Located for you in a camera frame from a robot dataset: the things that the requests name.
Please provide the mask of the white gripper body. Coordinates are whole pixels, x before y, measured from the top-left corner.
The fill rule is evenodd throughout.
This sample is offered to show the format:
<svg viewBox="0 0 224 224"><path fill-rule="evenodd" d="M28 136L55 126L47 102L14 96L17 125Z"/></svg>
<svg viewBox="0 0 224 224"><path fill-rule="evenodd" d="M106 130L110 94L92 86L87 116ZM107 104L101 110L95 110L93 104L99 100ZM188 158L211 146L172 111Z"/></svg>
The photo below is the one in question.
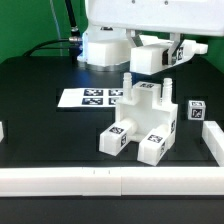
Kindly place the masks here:
<svg viewBox="0 0 224 224"><path fill-rule="evenodd" d="M85 8L97 26L224 36L224 0L85 0Z"/></svg>

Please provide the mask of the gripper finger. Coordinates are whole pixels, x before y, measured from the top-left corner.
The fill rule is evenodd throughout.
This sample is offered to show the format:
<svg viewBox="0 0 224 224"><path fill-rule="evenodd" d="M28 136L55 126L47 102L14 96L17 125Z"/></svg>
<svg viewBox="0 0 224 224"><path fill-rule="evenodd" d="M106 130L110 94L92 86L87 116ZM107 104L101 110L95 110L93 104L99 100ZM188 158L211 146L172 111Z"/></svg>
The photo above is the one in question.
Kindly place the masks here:
<svg viewBox="0 0 224 224"><path fill-rule="evenodd" d="M178 46L181 44L181 34L180 33L171 33L170 34L170 41L172 45L168 49L168 61L169 65L172 64L173 54L178 49Z"/></svg>
<svg viewBox="0 0 224 224"><path fill-rule="evenodd" d="M132 30L132 29L126 30L126 37L132 48L143 46L140 34L141 32L138 30Z"/></svg>

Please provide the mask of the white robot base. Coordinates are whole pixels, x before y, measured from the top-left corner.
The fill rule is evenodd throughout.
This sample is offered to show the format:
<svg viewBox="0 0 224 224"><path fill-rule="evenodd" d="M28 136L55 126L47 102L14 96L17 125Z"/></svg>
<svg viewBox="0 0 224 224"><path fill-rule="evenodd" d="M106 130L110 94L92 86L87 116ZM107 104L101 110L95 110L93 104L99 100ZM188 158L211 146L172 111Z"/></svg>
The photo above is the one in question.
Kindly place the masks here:
<svg viewBox="0 0 224 224"><path fill-rule="evenodd" d="M90 70L119 71L129 66L130 51L124 29L89 24L82 35L82 53L77 61Z"/></svg>

